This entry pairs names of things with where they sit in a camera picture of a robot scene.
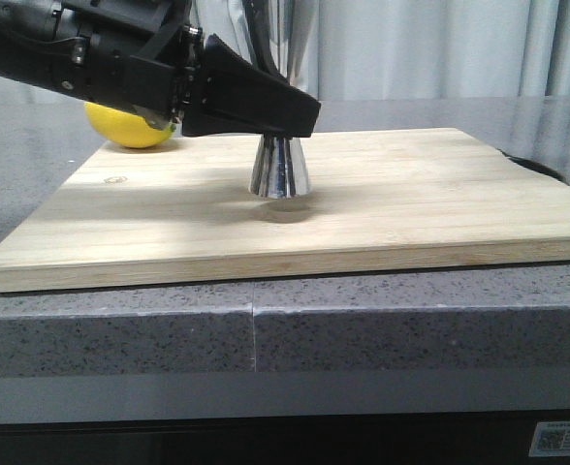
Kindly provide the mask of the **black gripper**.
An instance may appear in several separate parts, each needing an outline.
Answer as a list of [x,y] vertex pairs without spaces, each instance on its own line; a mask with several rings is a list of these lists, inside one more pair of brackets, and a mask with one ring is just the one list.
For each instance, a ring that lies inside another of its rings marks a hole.
[[203,48],[188,1],[0,1],[0,77],[180,122]]

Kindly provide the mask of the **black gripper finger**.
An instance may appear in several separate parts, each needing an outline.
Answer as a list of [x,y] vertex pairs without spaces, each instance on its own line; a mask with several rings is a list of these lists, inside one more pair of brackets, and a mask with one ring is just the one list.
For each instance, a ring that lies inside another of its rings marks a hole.
[[248,63],[212,34],[184,94],[182,134],[309,137],[320,107],[314,97]]

